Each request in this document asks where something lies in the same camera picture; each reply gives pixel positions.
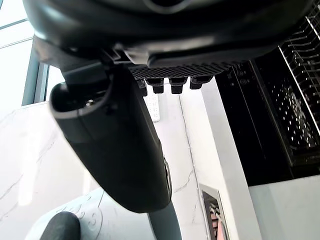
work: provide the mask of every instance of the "white floor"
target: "white floor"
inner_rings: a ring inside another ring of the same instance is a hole
[[[207,239],[179,97],[165,85],[155,128],[169,163],[184,240]],[[46,212],[97,189],[52,119],[46,103],[0,119],[0,239],[24,239]]]

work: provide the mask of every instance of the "vent grille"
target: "vent grille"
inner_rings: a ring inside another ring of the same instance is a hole
[[[237,62],[226,63],[202,63],[192,65],[181,65],[172,67],[155,67],[148,68],[147,66],[134,66],[130,67],[130,71],[134,78],[184,78],[184,77],[199,77],[209,76],[221,73],[227,70]]]

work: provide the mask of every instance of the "window frame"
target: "window frame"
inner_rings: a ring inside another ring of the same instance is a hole
[[[0,0],[0,14],[1,7],[4,1],[9,0]],[[6,25],[0,26],[0,31],[6,28],[10,28],[12,26],[28,22],[28,18],[23,18]],[[35,42],[33,41],[35,36],[28,37],[19,41],[11,42],[4,46],[1,46],[1,49],[20,44],[26,41],[32,40],[31,53],[27,68],[27,74],[25,78],[25,85],[22,97],[21,106],[35,104],[44,102],[46,100],[46,92],[47,92],[47,83],[48,83],[48,75],[49,75],[49,66],[47,64],[41,63],[38,60]]]

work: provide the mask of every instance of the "screw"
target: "screw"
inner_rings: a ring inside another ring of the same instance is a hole
[[[87,108],[90,108],[93,104],[95,104],[95,101],[93,101],[92,99],[88,100],[86,103],[85,103],[85,106]]]

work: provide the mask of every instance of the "white marble wall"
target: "white marble wall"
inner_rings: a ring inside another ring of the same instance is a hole
[[[155,128],[170,167],[184,240],[207,239],[179,97],[159,96]],[[24,239],[46,212],[98,188],[68,145],[46,103],[0,119],[0,239]]]
[[[231,240],[262,240],[247,181],[213,78],[180,96],[198,183],[219,191]]]

